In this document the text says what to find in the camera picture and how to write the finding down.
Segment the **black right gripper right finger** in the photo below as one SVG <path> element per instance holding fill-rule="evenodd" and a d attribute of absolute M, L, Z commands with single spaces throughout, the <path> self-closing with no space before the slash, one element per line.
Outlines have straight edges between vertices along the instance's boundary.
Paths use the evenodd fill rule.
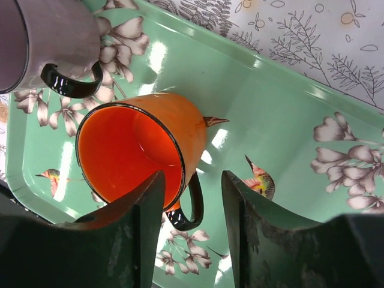
<path fill-rule="evenodd" d="M 383 215 L 319 223 L 255 193 L 228 170 L 221 190 L 236 287 L 383 286 Z"/>

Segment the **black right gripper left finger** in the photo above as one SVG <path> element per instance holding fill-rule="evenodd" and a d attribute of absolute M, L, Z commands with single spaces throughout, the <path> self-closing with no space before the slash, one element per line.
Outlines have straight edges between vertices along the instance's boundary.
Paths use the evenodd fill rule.
<path fill-rule="evenodd" d="M 2 287 L 151 287 L 165 176 L 73 223 L 1 216 Z"/>

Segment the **orange mug black handle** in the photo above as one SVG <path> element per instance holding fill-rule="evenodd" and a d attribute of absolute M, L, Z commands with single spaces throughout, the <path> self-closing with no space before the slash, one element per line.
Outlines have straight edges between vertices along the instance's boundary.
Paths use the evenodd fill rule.
<path fill-rule="evenodd" d="M 85 181 L 107 203 L 162 171 L 160 205 L 175 229 L 188 231 L 203 220 L 196 170 L 206 141 L 201 111 L 177 93 L 160 92 L 92 109 L 77 129 L 76 156 Z"/>

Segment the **lilac mug black handle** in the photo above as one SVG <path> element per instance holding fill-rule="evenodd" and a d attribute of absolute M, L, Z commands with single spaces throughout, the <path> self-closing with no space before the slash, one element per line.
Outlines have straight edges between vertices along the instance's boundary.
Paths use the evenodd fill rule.
<path fill-rule="evenodd" d="M 1 1 L 1 93 L 92 96 L 103 80 L 99 55 L 98 25 L 82 1 Z"/>

